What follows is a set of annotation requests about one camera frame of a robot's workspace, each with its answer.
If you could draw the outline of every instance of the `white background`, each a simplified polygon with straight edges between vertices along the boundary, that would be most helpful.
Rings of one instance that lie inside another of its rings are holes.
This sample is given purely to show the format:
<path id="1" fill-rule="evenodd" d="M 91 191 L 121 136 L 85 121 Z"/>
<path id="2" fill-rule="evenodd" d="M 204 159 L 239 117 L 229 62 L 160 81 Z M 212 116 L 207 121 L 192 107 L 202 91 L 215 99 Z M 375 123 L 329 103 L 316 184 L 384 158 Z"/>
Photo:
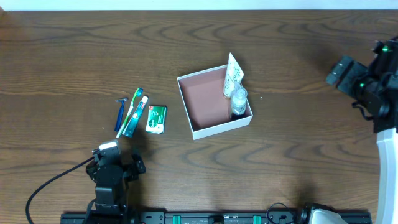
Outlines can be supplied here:
<path id="1" fill-rule="evenodd" d="M 398 9 L 398 0 L 0 0 L 5 11 Z"/>

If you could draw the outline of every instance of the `open box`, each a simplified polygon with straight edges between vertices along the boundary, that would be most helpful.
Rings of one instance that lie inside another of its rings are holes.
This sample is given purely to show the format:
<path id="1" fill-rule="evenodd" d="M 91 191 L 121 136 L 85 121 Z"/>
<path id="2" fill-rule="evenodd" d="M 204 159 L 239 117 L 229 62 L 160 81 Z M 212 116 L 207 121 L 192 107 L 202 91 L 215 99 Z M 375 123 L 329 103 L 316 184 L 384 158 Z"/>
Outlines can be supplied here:
<path id="1" fill-rule="evenodd" d="M 246 126 L 253 117 L 249 102 L 243 118 L 231 121 L 223 87 L 227 65 L 177 78 L 193 140 Z"/>

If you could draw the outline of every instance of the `toothbrush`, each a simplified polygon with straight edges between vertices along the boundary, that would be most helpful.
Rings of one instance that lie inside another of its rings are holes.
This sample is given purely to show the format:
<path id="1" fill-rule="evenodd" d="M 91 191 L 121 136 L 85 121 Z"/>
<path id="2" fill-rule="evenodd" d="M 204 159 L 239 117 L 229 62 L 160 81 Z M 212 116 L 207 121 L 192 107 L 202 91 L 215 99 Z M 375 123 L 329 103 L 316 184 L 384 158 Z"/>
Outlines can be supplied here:
<path id="1" fill-rule="evenodd" d="M 131 103 L 130 103 L 130 108 L 129 111 L 127 112 L 126 118 L 124 119 L 124 122 L 122 124 L 122 126 L 120 127 L 118 134 L 116 135 L 116 138 L 119 138 L 120 135 L 122 135 L 122 132 L 124 131 L 124 128 L 126 127 L 127 121 L 130 118 L 130 115 L 132 113 L 132 109 L 134 109 L 134 100 L 136 99 L 136 96 L 141 96 L 142 92 L 144 90 L 142 88 L 138 88 L 136 90 L 136 93 L 134 94 L 134 96 L 132 97 Z"/>

